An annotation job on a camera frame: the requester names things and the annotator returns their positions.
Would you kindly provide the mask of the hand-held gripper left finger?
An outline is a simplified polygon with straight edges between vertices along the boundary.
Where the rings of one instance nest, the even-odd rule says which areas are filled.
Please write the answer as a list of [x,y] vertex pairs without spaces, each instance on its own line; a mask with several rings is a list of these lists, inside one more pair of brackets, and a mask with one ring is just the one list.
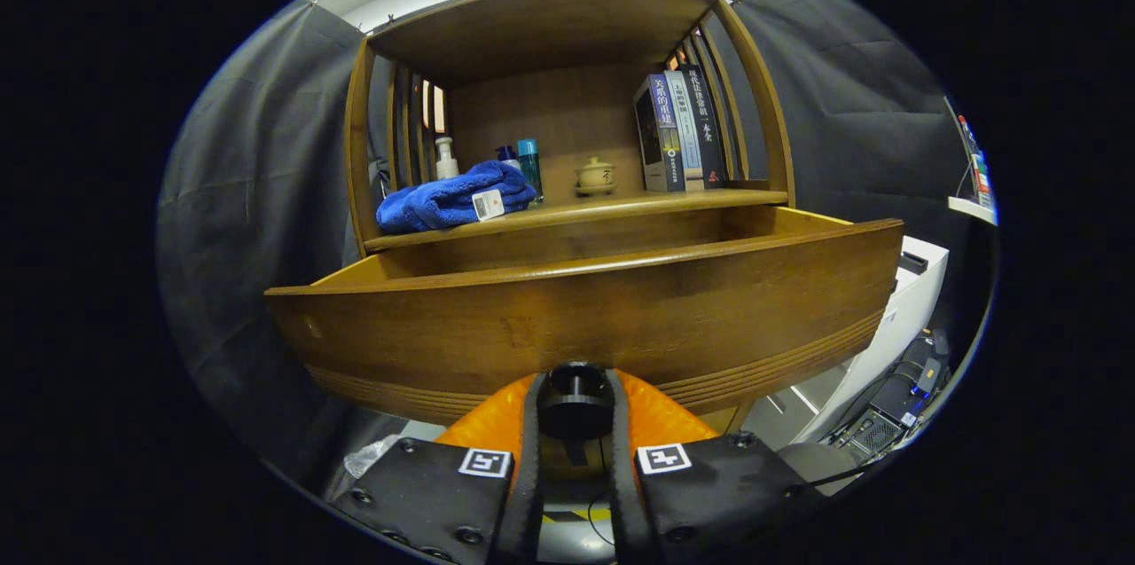
[[427,564],[532,564],[543,526],[536,402],[508,383],[434,441],[389,436],[344,461],[333,508]]

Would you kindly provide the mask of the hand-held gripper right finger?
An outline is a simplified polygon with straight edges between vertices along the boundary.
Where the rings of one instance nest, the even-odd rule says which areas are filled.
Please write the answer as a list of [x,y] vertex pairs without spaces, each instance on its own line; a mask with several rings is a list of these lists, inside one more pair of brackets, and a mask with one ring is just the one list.
[[748,431],[676,435],[684,408],[608,368],[611,522],[620,564],[754,564],[758,546],[826,501]]

